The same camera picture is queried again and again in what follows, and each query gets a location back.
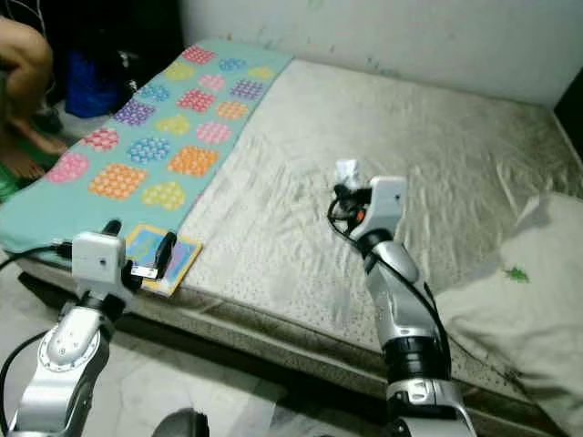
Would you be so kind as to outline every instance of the bed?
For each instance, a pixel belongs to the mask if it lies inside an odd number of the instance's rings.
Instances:
[[[397,238],[437,295],[500,243],[529,197],[583,197],[578,157],[542,107],[295,59],[182,223],[205,249],[179,290],[140,293],[132,311],[383,399],[362,263],[324,214],[341,158],[357,158],[364,178],[407,176]],[[74,289],[66,269],[20,265]],[[511,375],[451,346],[479,432],[560,435]]]

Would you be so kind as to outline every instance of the small card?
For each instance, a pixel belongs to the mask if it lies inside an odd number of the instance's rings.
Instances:
[[[140,266],[151,267],[156,257],[158,245],[166,233],[166,230],[150,225],[137,225],[126,239],[128,258]],[[172,296],[201,249],[202,243],[178,237],[164,278],[161,280],[144,279],[142,289],[167,298]]]

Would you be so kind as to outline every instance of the pillowcase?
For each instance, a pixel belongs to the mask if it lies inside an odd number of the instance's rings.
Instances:
[[[515,234],[436,297],[449,334],[583,435],[583,201],[532,198]]]

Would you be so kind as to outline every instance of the teal play mat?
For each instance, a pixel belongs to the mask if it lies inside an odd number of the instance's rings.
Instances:
[[[44,178],[0,208],[0,242],[21,252],[140,223],[177,229],[291,56],[206,40],[187,48]]]

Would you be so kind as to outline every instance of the bare foot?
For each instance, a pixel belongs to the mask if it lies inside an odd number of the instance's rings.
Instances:
[[[30,122],[25,121],[22,118],[12,118],[10,123],[23,137],[28,139],[43,152],[49,155],[63,155],[66,152],[66,144],[63,141],[56,138],[42,136],[30,126]]]
[[[15,141],[6,132],[0,133],[0,163],[17,178],[35,179],[45,175],[45,171],[17,148]]]

